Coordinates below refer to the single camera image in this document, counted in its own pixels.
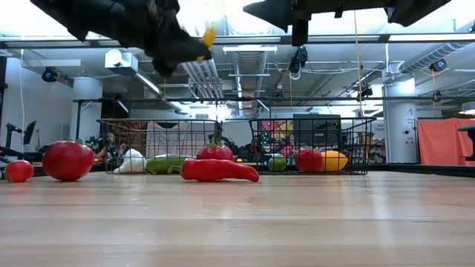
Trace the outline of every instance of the cable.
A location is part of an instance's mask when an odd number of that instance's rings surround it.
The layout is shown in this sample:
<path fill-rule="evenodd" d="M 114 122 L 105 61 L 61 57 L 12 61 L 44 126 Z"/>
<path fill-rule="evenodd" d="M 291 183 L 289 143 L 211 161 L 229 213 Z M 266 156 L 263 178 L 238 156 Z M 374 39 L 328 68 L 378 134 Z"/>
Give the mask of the cable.
<path fill-rule="evenodd" d="M 23 102 L 23 78 L 22 78 L 22 70 L 23 70 L 23 53 L 24 50 L 21 50 L 20 56 L 20 101 L 22 102 L 22 134 L 20 137 L 22 139 L 22 153 L 24 153 L 24 143 L 23 143 L 23 133 L 24 133 L 24 102 Z"/>
<path fill-rule="evenodd" d="M 289 83 L 290 83 L 290 111 L 294 110 L 293 101 L 292 101 L 292 75 L 289 74 Z"/>

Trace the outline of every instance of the rope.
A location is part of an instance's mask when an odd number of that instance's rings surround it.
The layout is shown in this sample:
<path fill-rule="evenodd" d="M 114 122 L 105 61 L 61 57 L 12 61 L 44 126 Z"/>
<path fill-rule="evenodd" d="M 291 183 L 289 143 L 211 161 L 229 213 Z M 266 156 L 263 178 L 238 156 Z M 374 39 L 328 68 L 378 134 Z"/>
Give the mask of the rope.
<path fill-rule="evenodd" d="M 293 101 L 292 101 L 292 76 L 289 75 L 289 83 L 290 83 L 290 111 L 294 111 Z"/>
<path fill-rule="evenodd" d="M 353 11 L 354 21 L 355 21 L 355 43 L 356 43 L 356 64 L 358 64 L 358 98 L 359 98 L 359 111 L 361 117 L 364 116 L 363 103 L 362 103 L 362 94 L 363 86 L 361 85 L 361 68 L 360 68 L 360 59 L 359 59 L 359 42 L 358 42 L 358 22 L 356 20 L 356 10 Z"/>

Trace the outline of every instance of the red chili pepper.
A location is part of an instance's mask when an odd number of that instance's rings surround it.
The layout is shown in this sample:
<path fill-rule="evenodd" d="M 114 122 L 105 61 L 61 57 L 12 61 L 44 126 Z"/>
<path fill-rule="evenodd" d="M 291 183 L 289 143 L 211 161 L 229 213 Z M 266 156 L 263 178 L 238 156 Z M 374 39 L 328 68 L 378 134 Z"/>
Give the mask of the red chili pepper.
<path fill-rule="evenodd" d="M 259 173 L 253 167 L 225 159 L 186 159 L 181 177 L 200 182 L 214 182 L 221 179 L 259 181 Z"/>

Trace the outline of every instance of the wire basket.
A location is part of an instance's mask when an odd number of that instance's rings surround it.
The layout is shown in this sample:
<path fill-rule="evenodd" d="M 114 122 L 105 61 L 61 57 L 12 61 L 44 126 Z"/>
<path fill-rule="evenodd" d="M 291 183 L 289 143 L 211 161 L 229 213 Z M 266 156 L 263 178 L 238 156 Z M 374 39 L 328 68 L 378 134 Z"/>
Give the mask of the wire basket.
<path fill-rule="evenodd" d="M 100 119 L 105 169 L 113 174 L 167 174 L 209 144 L 210 119 Z"/>
<path fill-rule="evenodd" d="M 253 119 L 261 174 L 365 175 L 374 118 Z"/>

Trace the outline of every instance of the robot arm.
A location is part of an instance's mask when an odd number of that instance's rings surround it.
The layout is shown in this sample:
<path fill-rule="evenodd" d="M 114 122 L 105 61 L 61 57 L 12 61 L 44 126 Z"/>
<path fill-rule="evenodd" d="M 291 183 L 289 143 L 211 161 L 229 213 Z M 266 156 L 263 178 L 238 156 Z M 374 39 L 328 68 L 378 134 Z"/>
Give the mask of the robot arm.
<path fill-rule="evenodd" d="M 181 62 L 210 59 L 211 52 L 190 37 L 177 20 L 178 0 L 31 0 L 85 41 L 92 31 L 138 47 L 154 58 L 155 68 L 170 76 Z"/>

